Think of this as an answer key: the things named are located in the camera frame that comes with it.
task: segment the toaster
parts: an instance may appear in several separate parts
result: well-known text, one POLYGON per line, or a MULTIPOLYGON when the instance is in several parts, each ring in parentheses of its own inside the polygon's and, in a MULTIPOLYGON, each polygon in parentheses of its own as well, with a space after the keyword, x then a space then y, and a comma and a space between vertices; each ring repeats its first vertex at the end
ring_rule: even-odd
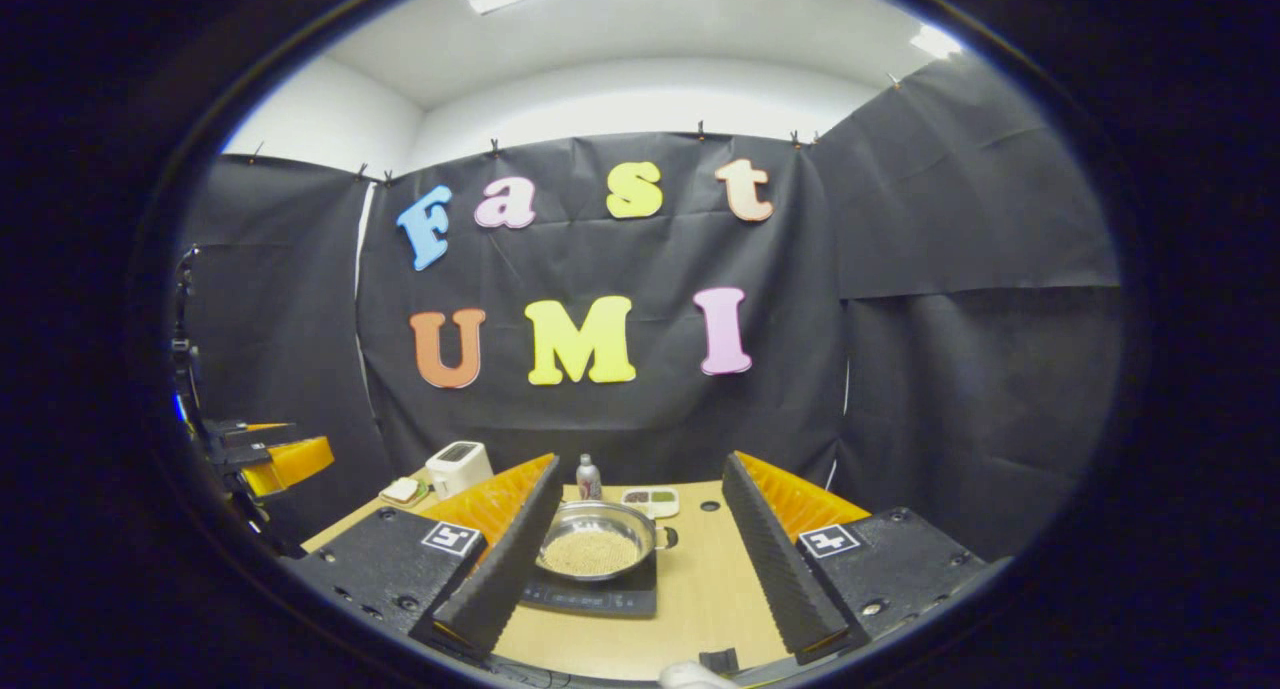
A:
POLYGON ((493 466, 480 442, 453 442, 426 460, 426 473, 435 493, 447 499, 492 478, 493 466))

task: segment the wooden table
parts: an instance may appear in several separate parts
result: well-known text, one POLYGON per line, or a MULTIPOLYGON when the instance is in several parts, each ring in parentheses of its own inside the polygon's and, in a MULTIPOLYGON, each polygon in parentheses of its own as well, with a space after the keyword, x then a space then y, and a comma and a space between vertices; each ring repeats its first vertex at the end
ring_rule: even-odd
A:
MULTIPOLYGON (((429 482, 425 470, 413 475, 429 482)), ((746 556, 719 482, 675 484, 680 514, 658 520, 680 533, 680 544, 658 552, 658 613, 652 619, 572 615, 517 604, 494 654, 531 666, 607 679, 657 680, 664 667, 698 661, 699 652, 733 648, 742 669, 786 658, 782 638, 764 602, 764 590, 746 556), (717 511, 699 508, 719 502, 717 511)), ((604 487, 605 501, 627 489, 604 487)), ((564 488, 577 499, 577 488, 564 488)), ((430 494, 408 511, 420 514, 436 502, 430 494)), ((307 552, 383 506, 374 499, 302 544, 307 552)))

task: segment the black curtain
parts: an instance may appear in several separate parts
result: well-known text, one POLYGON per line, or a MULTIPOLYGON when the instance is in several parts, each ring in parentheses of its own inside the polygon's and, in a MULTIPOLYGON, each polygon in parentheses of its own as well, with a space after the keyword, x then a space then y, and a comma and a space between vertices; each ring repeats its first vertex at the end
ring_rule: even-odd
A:
POLYGON ((1019 88, 954 56, 813 147, 838 243, 849 400, 835 488, 995 558, 1069 497, 1124 351, 1106 206, 1019 88))
POLYGON ((457 439, 484 442, 495 470, 544 452, 590 452, 605 483, 714 479, 733 450, 823 482, 840 432, 844 348, 833 242, 806 154, 749 137, 632 134, 576 138, 474 156, 397 179, 370 211, 358 298, 370 391, 394 466, 408 471, 457 439), (759 199, 773 215, 745 222, 714 173, 737 159, 768 173, 759 199), (607 177, 621 161, 653 161, 662 207, 616 219, 607 177), (534 182, 536 219, 525 228, 480 227, 472 213, 489 182, 534 182), (448 250, 421 272, 398 215, 436 186, 448 250), (708 377, 695 292, 737 287, 744 374, 708 377), (563 302, 581 324, 591 302, 632 301, 626 341, 636 378, 595 384, 566 378, 532 385, 526 305, 563 302), (408 319, 443 312, 443 362, 460 356, 453 311, 479 307, 481 370, 474 384, 440 389, 415 365, 408 319))
POLYGON ((334 464, 268 498, 301 542, 394 479, 356 348, 356 232, 365 182, 278 159, 223 156, 191 200, 179 251, 198 243, 187 304, 206 419, 291 421, 334 464))

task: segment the grain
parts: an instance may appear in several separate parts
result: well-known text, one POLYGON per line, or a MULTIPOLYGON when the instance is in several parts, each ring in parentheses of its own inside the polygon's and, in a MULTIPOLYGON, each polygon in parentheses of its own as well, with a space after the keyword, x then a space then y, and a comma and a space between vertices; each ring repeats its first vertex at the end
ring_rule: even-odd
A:
POLYGON ((612 574, 636 561, 636 546, 612 531, 573 531, 543 552, 547 569, 575 576, 612 574))

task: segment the spice bottle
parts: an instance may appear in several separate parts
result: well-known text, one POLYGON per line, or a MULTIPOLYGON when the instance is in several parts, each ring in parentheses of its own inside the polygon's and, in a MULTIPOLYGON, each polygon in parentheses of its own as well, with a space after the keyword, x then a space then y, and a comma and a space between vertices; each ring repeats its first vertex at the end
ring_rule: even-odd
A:
POLYGON ((600 470, 591 464, 591 455, 579 458, 577 496, 585 499, 600 498, 600 470))

